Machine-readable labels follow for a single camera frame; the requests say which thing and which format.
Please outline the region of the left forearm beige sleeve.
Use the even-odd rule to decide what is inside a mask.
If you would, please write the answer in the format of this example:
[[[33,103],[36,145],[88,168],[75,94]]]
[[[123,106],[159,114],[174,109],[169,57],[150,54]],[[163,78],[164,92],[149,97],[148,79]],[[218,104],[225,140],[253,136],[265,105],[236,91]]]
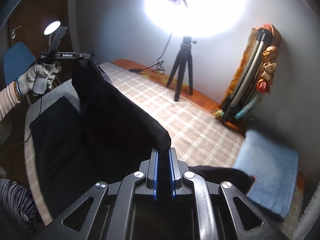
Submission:
[[[21,101],[21,94],[17,82],[14,81],[0,92],[0,113],[1,120]]]

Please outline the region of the left gloved hand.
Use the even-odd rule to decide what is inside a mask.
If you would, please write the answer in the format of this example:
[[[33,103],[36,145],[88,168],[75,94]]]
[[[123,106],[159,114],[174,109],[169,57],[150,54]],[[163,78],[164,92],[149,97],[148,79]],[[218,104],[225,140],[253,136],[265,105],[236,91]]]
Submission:
[[[16,80],[16,93],[19,97],[24,97],[29,92],[44,94],[47,90],[51,90],[53,81],[61,69],[59,64],[33,64]]]

